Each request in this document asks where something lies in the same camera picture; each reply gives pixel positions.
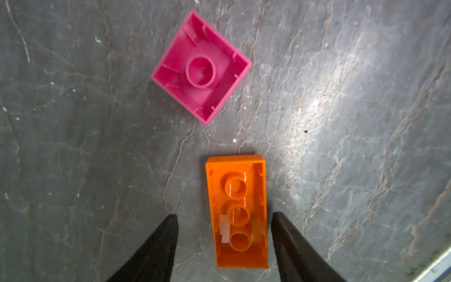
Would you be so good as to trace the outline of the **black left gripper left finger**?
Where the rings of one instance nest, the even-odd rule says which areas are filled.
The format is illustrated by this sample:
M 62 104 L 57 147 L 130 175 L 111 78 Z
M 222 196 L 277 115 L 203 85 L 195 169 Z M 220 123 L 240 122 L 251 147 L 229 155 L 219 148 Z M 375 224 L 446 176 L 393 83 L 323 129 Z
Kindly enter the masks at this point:
M 179 224 L 168 215 L 110 282 L 169 282 L 173 270 Z

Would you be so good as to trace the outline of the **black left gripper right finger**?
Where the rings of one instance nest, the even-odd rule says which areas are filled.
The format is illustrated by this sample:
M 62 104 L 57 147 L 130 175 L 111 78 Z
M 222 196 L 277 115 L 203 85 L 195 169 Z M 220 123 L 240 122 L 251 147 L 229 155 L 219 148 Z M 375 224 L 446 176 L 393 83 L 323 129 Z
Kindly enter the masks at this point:
M 344 282 L 288 217 L 272 214 L 271 232 L 282 282 Z

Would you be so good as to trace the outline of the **orange lego brick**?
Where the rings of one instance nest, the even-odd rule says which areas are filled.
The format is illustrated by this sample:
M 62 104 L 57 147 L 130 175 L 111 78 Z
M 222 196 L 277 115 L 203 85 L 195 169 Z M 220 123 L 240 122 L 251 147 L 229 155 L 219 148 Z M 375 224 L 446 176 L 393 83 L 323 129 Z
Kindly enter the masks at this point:
M 210 157 L 206 179 L 217 267 L 268 268 L 263 156 Z

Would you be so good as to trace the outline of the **magenta lego brick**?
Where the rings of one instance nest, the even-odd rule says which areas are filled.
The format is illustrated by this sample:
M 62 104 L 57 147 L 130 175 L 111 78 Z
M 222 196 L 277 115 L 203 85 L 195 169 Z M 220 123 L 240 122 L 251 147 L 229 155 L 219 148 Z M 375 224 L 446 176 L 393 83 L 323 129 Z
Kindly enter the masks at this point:
M 252 66 L 251 61 L 191 10 L 152 73 L 152 80 L 209 125 Z

